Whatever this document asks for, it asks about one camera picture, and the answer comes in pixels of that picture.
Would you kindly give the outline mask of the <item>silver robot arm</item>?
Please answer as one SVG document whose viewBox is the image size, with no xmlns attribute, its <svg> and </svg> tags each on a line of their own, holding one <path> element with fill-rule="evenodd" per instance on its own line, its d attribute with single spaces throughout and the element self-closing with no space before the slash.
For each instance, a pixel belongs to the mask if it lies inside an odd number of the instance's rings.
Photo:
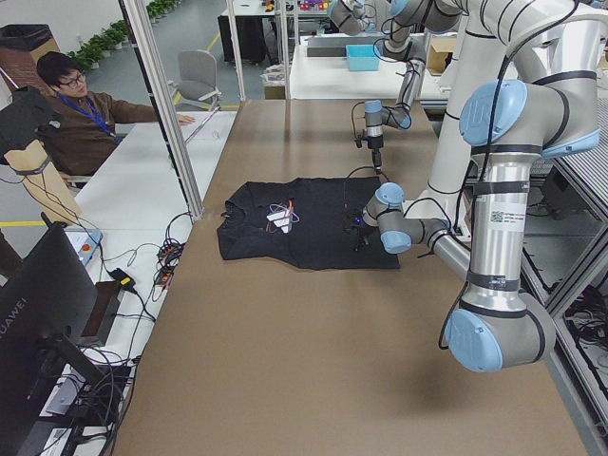
<svg viewBox="0 0 608 456">
<path fill-rule="evenodd" d="M 599 143 L 607 13 L 582 1 L 394 1 L 381 55 L 415 57 L 414 25 L 458 32 L 446 124 L 426 189 L 409 200 L 399 185 L 381 185 L 362 229 L 391 254 L 424 243 L 464 276 L 439 336 L 461 365 L 537 362 L 556 330 L 520 285 L 531 168 Z"/>
<path fill-rule="evenodd" d="M 382 44 L 375 47 L 378 56 L 406 65 L 402 83 L 393 106 L 379 100 L 366 101 L 365 133 L 362 140 L 371 152 L 376 171 L 382 167 L 381 149 L 384 146 L 385 126 L 398 130 L 411 127 L 410 109 L 419 94 L 424 70 L 427 66 L 430 39 L 412 36 L 410 30 L 422 25 L 430 33 L 443 33 L 452 29 L 462 11 L 448 1 L 392 1 L 389 7 L 389 28 L 384 31 Z"/>
</svg>

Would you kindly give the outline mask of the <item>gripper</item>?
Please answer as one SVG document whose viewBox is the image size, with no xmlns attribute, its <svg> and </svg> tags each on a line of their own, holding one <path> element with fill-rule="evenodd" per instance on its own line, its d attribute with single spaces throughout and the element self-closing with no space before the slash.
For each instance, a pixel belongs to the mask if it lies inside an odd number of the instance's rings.
<svg viewBox="0 0 608 456">
<path fill-rule="evenodd" d="M 359 252 L 362 247 L 369 245 L 373 228 L 363 220 L 362 215 L 350 214 L 344 218 L 343 231 L 352 236 L 352 250 Z"/>
<path fill-rule="evenodd" d="M 381 164 L 382 163 L 382 155 L 381 149 L 384 147 L 384 137 L 383 136 L 375 136 L 367 137 L 367 146 L 371 151 L 371 159 L 373 164 Z"/>
</svg>

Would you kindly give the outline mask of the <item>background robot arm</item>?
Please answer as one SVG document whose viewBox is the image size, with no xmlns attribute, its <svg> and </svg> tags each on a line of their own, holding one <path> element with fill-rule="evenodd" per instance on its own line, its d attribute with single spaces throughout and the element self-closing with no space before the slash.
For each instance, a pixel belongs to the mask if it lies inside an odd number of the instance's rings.
<svg viewBox="0 0 608 456">
<path fill-rule="evenodd" d="M 327 13 L 337 29 L 349 36 L 376 30 L 379 13 L 382 11 L 376 1 L 332 1 Z"/>
</svg>

